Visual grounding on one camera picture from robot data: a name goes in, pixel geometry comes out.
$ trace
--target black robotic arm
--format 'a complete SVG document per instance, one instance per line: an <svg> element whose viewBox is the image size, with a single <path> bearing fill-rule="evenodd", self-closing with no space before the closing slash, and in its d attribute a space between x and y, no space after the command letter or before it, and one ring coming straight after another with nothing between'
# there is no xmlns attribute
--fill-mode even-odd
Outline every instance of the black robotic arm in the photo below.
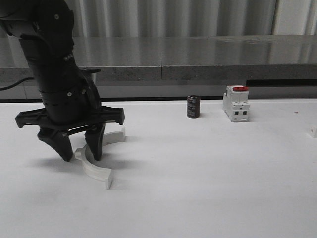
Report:
<svg viewBox="0 0 317 238"><path fill-rule="evenodd" d="M69 161L68 136L86 131L95 160L102 154L106 122L123 124L123 109L101 106L91 71L80 70L72 53L73 12L64 0L0 0L0 25L19 38L45 108L21 112L18 126L38 125L38 138Z"/></svg>

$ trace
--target small white object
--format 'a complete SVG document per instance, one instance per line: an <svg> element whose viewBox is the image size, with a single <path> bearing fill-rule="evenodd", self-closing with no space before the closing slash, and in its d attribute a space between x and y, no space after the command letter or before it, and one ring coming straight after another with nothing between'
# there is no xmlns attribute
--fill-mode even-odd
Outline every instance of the small white object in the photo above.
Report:
<svg viewBox="0 0 317 238"><path fill-rule="evenodd" d="M312 136L312 138L317 138L317 127L312 125L309 130L309 133Z"/></svg>
<svg viewBox="0 0 317 238"><path fill-rule="evenodd" d="M249 119L248 87L227 86L223 94L222 108L233 122L246 122Z"/></svg>
<svg viewBox="0 0 317 238"><path fill-rule="evenodd" d="M125 131L123 128L122 131L105 134L103 138L103 146L124 141ZM104 182L106 189L110 189L112 184L111 169L99 167L90 162L93 161L94 158L88 145L85 145L84 148L78 148L74 155L76 159L83 162L84 171L89 177Z"/></svg>

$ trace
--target metal wall panel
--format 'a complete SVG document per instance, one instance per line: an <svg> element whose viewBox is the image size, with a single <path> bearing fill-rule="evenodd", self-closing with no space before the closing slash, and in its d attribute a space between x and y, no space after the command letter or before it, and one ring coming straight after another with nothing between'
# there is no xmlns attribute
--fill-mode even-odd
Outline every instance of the metal wall panel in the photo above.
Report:
<svg viewBox="0 0 317 238"><path fill-rule="evenodd" d="M66 0L75 37L314 35L317 0ZM6 37L0 30L0 37Z"/></svg>

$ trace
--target cable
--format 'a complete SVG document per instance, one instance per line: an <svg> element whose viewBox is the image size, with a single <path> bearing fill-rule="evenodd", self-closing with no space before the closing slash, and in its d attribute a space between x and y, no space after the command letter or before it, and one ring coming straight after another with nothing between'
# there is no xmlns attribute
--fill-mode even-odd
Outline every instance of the cable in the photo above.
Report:
<svg viewBox="0 0 317 238"><path fill-rule="evenodd" d="M13 83L13 84L7 86L7 87L0 88L0 91L8 90L8 89L10 89L10 88L15 87L16 85L19 85L20 83L23 83L23 82L26 81L26 80L33 80L33 79L34 79L34 78L32 78L32 77L23 78L23 79L21 79L21 80L15 82L15 83Z"/></svg>

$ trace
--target circuit breaker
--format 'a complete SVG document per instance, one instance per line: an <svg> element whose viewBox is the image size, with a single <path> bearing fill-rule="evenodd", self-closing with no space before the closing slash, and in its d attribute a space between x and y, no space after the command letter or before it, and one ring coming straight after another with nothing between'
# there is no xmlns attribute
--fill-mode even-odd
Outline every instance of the circuit breaker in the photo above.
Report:
<svg viewBox="0 0 317 238"><path fill-rule="evenodd" d="M248 103L249 88L242 85L227 86L223 94L223 110L233 122L247 122L250 104Z"/></svg>

